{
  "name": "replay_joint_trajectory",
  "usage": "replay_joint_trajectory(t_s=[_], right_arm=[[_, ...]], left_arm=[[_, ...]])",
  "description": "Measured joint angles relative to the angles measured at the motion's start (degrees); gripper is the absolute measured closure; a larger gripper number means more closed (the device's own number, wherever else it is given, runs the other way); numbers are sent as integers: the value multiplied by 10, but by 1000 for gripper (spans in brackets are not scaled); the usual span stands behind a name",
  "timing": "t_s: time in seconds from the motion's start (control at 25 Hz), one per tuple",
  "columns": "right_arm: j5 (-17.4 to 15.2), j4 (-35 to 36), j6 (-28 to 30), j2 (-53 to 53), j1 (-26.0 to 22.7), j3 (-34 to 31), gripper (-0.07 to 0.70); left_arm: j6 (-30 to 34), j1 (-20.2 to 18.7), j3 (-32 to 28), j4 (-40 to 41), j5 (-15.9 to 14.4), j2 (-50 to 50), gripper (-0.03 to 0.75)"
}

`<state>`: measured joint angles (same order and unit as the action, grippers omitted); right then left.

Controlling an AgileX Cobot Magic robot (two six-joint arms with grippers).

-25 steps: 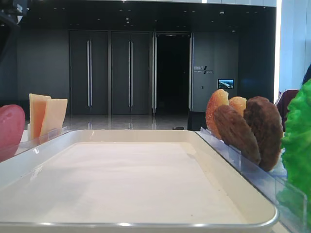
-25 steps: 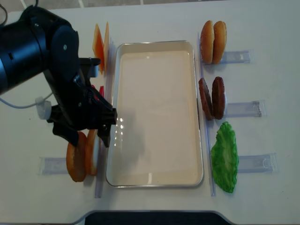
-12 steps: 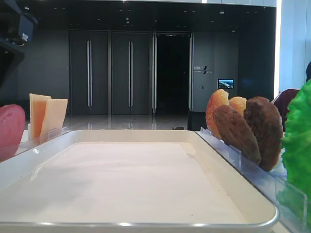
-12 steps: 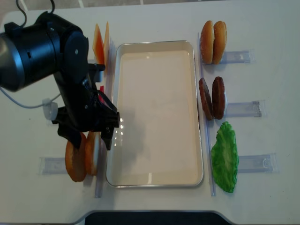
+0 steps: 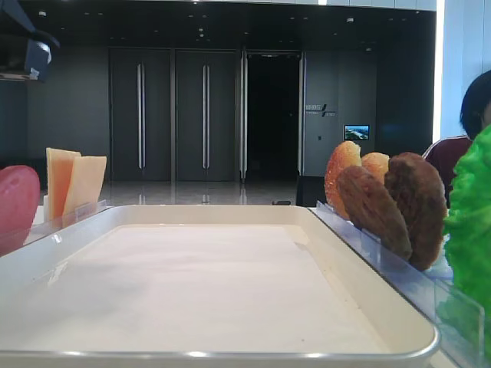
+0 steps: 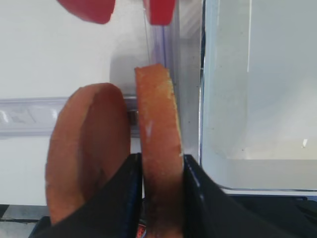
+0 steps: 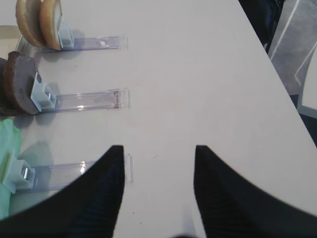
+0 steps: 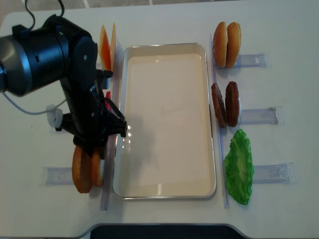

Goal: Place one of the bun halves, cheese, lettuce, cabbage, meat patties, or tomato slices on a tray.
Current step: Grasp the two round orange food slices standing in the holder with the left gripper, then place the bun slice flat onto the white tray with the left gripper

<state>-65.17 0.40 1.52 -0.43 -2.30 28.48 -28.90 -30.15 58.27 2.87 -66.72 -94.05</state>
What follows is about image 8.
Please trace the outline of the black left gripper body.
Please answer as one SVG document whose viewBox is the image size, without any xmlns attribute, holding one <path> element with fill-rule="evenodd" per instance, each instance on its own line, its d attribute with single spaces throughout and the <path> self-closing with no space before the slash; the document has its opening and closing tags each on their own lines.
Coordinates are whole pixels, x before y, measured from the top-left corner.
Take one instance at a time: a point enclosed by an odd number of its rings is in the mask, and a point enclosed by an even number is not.
<svg viewBox="0 0 319 239">
<path fill-rule="evenodd" d="M 74 144 L 86 153 L 104 147 L 113 133 L 113 119 L 100 89 L 102 81 L 112 76 L 112 71 L 96 70 L 93 76 L 69 74 L 60 80 L 70 110 L 60 128 L 74 135 Z"/>
</svg>

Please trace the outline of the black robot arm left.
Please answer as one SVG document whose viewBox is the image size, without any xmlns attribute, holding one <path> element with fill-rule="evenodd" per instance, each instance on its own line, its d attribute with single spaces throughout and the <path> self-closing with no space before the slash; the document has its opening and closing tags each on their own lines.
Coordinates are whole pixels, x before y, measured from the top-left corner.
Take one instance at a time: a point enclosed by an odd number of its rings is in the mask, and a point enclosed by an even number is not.
<svg viewBox="0 0 319 239">
<path fill-rule="evenodd" d="M 125 117 L 101 88 L 113 72 L 98 70 L 97 56 L 90 33 L 61 16 L 52 15 L 37 30 L 16 25 L 0 39 L 0 90 L 22 97 L 59 81 L 70 112 L 49 107 L 48 122 L 92 154 L 109 136 L 127 134 Z"/>
</svg>

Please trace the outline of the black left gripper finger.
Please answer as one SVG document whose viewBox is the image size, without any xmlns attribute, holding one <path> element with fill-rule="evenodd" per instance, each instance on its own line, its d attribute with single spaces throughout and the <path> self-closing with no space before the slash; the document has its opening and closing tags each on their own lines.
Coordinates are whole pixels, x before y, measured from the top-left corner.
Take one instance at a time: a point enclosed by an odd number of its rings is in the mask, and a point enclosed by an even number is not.
<svg viewBox="0 0 319 239">
<path fill-rule="evenodd" d="M 127 136 L 127 121 L 112 100 L 102 98 L 102 115 L 107 135 L 120 134 L 121 137 Z"/>
<path fill-rule="evenodd" d="M 92 158 L 95 151 L 98 152 L 101 159 L 104 159 L 111 135 L 82 136 L 82 140 L 82 159 Z"/>
</svg>

